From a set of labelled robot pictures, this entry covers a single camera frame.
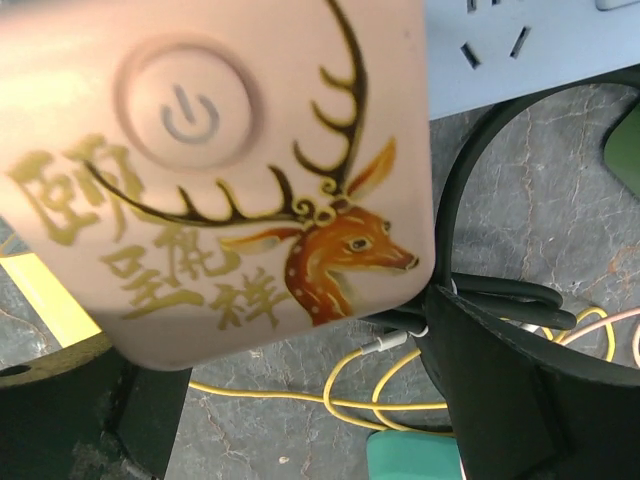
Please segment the light blue power strip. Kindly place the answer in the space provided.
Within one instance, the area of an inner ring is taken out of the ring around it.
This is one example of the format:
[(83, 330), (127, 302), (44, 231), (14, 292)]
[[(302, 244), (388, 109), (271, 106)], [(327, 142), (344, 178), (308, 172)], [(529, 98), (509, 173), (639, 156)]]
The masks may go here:
[(428, 1), (425, 7), (433, 119), (639, 62), (636, 1)]

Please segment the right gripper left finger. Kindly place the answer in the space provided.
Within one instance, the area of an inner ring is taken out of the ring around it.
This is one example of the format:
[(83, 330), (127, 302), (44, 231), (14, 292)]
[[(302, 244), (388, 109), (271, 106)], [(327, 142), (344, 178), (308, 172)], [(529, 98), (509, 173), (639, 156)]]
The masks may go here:
[(2, 369), (2, 478), (164, 478), (190, 376), (137, 366), (103, 334)]

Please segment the green power strip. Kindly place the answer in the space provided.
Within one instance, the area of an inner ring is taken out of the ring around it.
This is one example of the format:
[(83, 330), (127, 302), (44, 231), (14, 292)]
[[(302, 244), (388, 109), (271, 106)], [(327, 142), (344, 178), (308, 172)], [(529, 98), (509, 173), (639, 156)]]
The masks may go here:
[(639, 102), (627, 109), (608, 131), (603, 144), (606, 167), (639, 197)]

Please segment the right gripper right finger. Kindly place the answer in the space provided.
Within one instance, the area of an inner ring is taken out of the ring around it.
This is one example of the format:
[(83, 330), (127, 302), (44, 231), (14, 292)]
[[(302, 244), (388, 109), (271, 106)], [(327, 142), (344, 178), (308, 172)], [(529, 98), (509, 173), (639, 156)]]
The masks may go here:
[(439, 286), (425, 368), (469, 479), (636, 479), (639, 373), (553, 344)]

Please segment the yellow usb charger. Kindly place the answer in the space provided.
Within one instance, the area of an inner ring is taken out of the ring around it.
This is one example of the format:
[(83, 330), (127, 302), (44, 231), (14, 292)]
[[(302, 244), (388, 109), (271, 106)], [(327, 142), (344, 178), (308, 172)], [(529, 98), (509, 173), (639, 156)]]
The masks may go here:
[(2, 257), (1, 266), (62, 348), (101, 333), (98, 325), (34, 253)]

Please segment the teal triangular power strip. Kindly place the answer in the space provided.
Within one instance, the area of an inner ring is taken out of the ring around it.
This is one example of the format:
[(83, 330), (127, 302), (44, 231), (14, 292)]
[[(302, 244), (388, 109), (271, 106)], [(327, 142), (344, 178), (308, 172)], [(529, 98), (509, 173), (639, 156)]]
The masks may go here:
[(431, 433), (386, 430), (366, 444), (370, 480), (466, 478), (455, 439)]

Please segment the pink cube socket adapter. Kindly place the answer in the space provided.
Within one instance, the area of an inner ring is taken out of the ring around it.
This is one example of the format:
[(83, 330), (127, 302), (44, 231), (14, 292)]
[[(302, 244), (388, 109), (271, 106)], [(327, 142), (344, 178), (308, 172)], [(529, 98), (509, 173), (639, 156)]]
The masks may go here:
[(400, 306), (435, 263), (421, 1), (15, 1), (1, 215), (131, 362)]

